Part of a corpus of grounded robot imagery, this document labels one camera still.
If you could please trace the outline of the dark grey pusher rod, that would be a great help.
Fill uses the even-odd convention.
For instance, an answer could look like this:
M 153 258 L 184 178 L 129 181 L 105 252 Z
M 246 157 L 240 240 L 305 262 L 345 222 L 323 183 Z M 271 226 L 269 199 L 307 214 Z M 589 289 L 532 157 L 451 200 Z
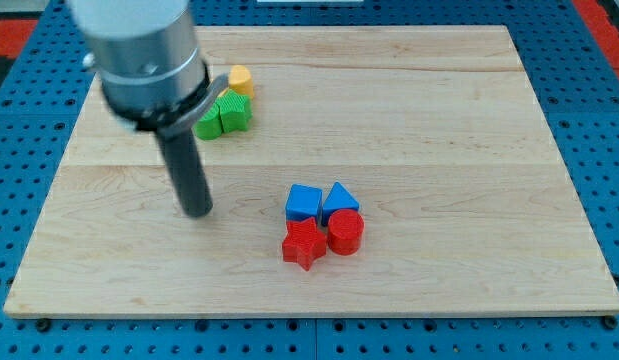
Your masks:
M 207 215 L 213 201 L 192 131 L 156 139 L 183 212 L 190 218 Z

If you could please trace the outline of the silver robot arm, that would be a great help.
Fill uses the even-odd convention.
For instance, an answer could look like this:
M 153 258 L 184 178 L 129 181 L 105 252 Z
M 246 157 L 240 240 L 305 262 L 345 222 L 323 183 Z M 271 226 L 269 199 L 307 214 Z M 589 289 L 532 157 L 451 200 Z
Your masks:
M 213 200 L 192 131 L 229 79 L 211 76 L 188 0 L 70 0 L 67 6 L 110 111 L 136 132 L 151 132 L 175 193 L 191 218 Z

